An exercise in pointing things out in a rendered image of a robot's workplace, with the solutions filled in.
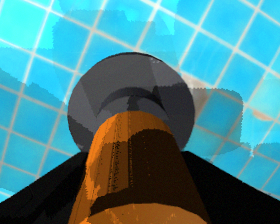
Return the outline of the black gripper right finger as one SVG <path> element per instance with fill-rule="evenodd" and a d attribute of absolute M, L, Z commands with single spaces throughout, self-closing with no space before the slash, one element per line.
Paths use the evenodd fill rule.
<path fill-rule="evenodd" d="M 192 152 L 183 151 L 181 156 L 213 224 L 280 224 L 280 200 Z"/>

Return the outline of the orange knob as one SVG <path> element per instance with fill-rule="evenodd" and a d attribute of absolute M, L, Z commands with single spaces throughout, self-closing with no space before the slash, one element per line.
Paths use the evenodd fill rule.
<path fill-rule="evenodd" d="M 100 125 L 67 224 L 213 224 L 169 127 L 152 113 Z"/>

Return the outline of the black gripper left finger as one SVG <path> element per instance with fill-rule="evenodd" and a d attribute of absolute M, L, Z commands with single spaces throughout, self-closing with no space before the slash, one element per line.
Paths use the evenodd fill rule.
<path fill-rule="evenodd" d="M 0 224 L 67 224 L 87 159 L 76 153 L 0 202 Z"/>

